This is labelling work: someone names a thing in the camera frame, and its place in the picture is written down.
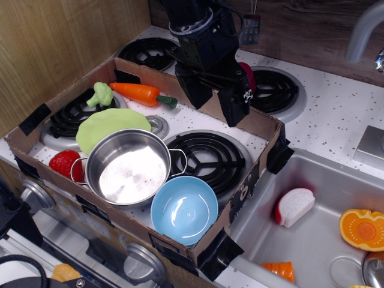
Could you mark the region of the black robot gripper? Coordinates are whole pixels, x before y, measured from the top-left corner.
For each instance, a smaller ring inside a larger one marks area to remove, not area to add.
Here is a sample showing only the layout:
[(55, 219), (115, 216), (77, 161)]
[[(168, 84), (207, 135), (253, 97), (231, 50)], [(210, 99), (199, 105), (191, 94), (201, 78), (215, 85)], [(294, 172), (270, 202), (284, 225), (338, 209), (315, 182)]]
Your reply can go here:
[(169, 6), (169, 31), (179, 41), (175, 74), (190, 103), (200, 109), (218, 91), (229, 127), (250, 114), (252, 91), (235, 60), (239, 48), (232, 6)]

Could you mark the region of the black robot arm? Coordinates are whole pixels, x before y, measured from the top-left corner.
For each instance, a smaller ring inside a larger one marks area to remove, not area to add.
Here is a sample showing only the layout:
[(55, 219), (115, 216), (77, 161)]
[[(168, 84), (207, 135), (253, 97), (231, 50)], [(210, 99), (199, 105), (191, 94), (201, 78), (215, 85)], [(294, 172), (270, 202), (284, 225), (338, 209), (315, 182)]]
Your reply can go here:
[(169, 31), (179, 47), (170, 55), (176, 60), (175, 75), (197, 109), (217, 91), (228, 126), (235, 127), (250, 113), (253, 96), (247, 72), (236, 61), (239, 49), (233, 14), (226, 1), (162, 1)]

